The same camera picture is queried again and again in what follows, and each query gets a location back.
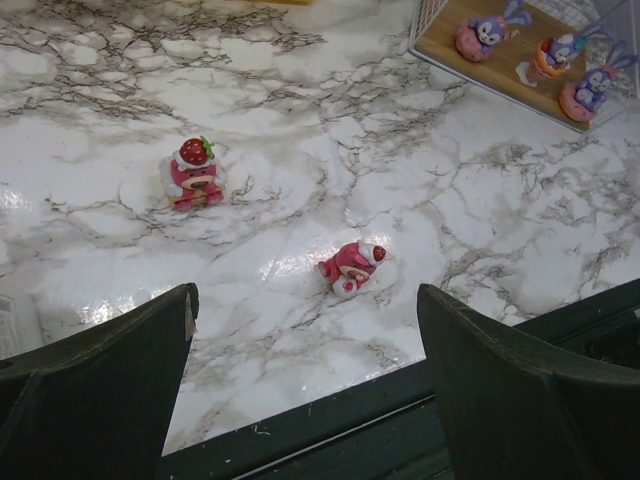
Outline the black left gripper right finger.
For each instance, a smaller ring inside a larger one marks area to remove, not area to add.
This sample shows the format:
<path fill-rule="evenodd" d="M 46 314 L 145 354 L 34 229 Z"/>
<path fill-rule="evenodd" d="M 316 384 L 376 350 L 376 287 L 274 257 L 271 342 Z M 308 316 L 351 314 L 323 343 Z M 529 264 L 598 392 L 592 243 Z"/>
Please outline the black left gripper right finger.
<path fill-rule="evenodd" d="M 517 326 L 439 288 L 417 295 L 420 334 L 459 479 L 635 479 L 639 372 L 613 353 L 617 319 L 637 331 L 627 283 Z"/>

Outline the purple bunny cupcake figure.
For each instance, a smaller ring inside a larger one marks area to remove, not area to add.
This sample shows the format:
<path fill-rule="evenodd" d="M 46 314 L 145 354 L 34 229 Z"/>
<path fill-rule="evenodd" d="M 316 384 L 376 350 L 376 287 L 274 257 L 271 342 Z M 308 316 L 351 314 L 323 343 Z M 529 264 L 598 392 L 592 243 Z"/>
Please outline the purple bunny cupcake figure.
<path fill-rule="evenodd" d="M 602 21 L 593 22 L 578 32 L 548 38 L 537 46 L 530 62 L 521 62 L 516 67 L 516 73 L 524 85 L 535 88 L 540 82 L 568 71 L 590 40 L 614 38 L 614 32 Z"/>

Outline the pink bear strawberry figure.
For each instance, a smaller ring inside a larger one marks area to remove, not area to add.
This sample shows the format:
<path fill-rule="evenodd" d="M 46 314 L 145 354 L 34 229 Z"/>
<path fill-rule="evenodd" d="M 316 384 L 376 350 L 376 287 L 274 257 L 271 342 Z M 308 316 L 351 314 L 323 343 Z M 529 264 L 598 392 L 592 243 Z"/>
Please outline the pink bear strawberry figure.
<path fill-rule="evenodd" d="M 317 269 L 339 298 L 350 299 L 370 280 L 386 254 L 384 247 L 360 239 L 319 261 Z"/>

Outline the purple bunny pink cake figure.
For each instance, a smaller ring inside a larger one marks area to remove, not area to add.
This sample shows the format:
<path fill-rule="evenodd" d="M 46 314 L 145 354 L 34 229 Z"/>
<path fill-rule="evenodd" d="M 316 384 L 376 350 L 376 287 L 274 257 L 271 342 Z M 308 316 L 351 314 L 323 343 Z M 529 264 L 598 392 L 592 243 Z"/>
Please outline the purple bunny pink cake figure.
<path fill-rule="evenodd" d="M 456 50 L 473 63 L 488 60 L 496 45 L 519 34 L 518 29 L 510 30 L 510 27 L 532 24 L 533 17 L 522 9 L 523 4 L 523 1 L 511 0 L 501 14 L 465 19 L 456 29 Z"/>

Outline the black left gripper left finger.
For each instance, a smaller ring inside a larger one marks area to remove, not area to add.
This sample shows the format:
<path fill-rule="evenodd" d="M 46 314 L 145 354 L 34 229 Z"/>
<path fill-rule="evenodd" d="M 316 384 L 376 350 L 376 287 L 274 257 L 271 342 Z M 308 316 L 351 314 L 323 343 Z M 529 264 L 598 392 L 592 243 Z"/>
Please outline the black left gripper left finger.
<path fill-rule="evenodd" d="M 198 311 L 182 284 L 2 360 L 2 478 L 154 478 Z"/>

